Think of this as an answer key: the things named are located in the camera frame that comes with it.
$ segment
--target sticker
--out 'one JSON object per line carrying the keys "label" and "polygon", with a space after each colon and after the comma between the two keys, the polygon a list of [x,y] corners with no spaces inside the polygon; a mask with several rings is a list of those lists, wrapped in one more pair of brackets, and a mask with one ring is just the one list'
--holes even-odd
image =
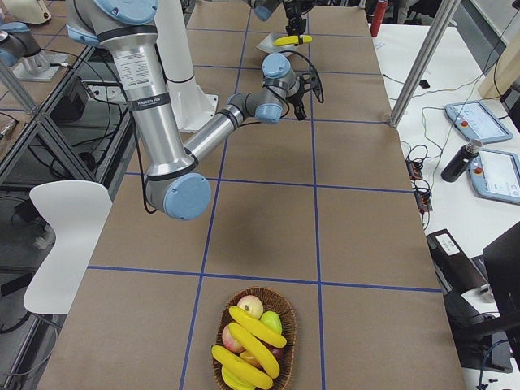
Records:
{"label": "sticker", "polygon": [[440,246],[442,246],[448,256],[461,252],[447,233],[437,236],[437,241],[439,241]]}
{"label": "sticker", "polygon": [[123,88],[134,89],[152,85],[148,60],[144,53],[135,53],[114,58]]}

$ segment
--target apple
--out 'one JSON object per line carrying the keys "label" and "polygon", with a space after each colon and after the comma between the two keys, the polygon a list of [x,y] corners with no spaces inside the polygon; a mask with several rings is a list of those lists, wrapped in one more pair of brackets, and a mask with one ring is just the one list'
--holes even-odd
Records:
{"label": "apple", "polygon": [[224,347],[226,347],[233,353],[240,353],[245,350],[241,343],[233,339],[233,336],[231,336],[231,332],[229,331],[228,325],[226,325],[222,330],[222,342],[224,344]]}
{"label": "apple", "polygon": [[241,309],[248,312],[249,315],[259,319],[263,313],[263,304],[258,297],[254,295],[246,295],[242,297],[236,304]]}
{"label": "apple", "polygon": [[269,327],[272,331],[282,334],[282,322],[280,321],[280,316],[274,311],[266,311],[260,317],[260,321]]}
{"label": "apple", "polygon": [[276,348],[268,343],[263,343],[267,349],[269,349],[269,352],[273,354],[275,359],[279,362],[284,358],[284,349],[283,348]]}

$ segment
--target fruit basket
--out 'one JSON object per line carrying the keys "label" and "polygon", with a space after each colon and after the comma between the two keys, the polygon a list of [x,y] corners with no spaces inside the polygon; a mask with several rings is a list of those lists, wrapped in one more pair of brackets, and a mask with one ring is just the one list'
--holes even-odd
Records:
{"label": "fruit basket", "polygon": [[[287,389],[293,372],[294,348],[296,344],[296,318],[291,304],[276,291],[265,287],[251,287],[236,293],[229,300],[222,313],[215,343],[217,345],[223,345],[223,329],[227,324],[233,321],[232,316],[229,314],[229,307],[236,305],[242,297],[247,295],[258,297],[263,303],[264,311],[274,311],[279,315],[282,323],[282,336],[287,339],[287,344],[284,347],[284,356],[279,360],[279,376],[273,380],[274,384],[272,388],[275,390]],[[222,364],[213,359],[214,378],[219,388],[222,390],[232,390],[232,388],[224,383],[221,370]]]}

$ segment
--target yellow fruit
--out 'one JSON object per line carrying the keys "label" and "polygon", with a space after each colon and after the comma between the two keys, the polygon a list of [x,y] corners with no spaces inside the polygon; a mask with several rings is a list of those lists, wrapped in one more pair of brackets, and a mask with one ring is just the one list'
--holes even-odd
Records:
{"label": "yellow fruit", "polygon": [[244,351],[239,356],[242,359],[244,359],[245,361],[247,361],[249,364],[252,364],[253,366],[255,366],[257,368],[262,368],[262,366],[258,362],[257,358],[250,351]]}
{"label": "yellow fruit", "polygon": [[256,357],[264,371],[272,379],[280,375],[280,365],[276,361],[276,358],[259,339],[238,323],[230,323],[229,331],[236,341]]}
{"label": "yellow fruit", "polygon": [[273,379],[258,368],[251,366],[248,362],[236,356],[233,352],[228,351],[222,345],[213,345],[211,347],[211,355],[220,364],[226,366],[226,369],[234,374],[237,378],[245,380],[257,388],[267,390],[273,387]]}
{"label": "yellow fruit", "polygon": [[282,335],[279,335],[266,324],[251,317],[245,310],[238,306],[231,306],[229,308],[229,314],[237,321],[242,327],[253,333],[258,339],[265,341],[269,345],[276,348],[283,348],[287,344],[287,340]]}
{"label": "yellow fruit", "polygon": [[230,370],[228,370],[226,366],[222,366],[220,373],[222,374],[222,379],[226,385],[233,390],[254,390],[254,386],[251,383],[245,382],[244,380],[238,378]]}

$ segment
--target banana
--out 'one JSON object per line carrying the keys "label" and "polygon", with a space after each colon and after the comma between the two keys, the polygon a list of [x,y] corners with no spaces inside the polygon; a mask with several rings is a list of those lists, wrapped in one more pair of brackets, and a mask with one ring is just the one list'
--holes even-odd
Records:
{"label": "banana", "polygon": [[219,361],[220,364],[226,366],[229,372],[234,374],[237,378],[245,380],[253,386],[264,390],[273,387],[273,379],[271,379],[269,375],[251,366],[248,362],[228,351],[223,346],[213,345],[211,347],[211,355],[213,355],[213,358]]}
{"label": "banana", "polygon": [[221,374],[226,385],[233,390],[254,390],[254,386],[251,383],[238,378],[226,366],[222,366]]}
{"label": "banana", "polygon": [[269,345],[272,345],[276,348],[283,348],[287,344],[287,340],[285,339],[285,337],[279,335],[278,333],[270,329],[266,324],[252,317],[247,313],[247,311],[241,309],[240,307],[231,306],[229,308],[229,314],[242,327],[253,333],[260,340],[265,341]]}
{"label": "banana", "polygon": [[260,363],[264,371],[272,379],[275,379],[280,375],[280,365],[276,361],[276,358],[259,339],[238,323],[230,323],[229,332],[233,339],[238,341],[240,345],[250,351],[257,358],[257,361]]}

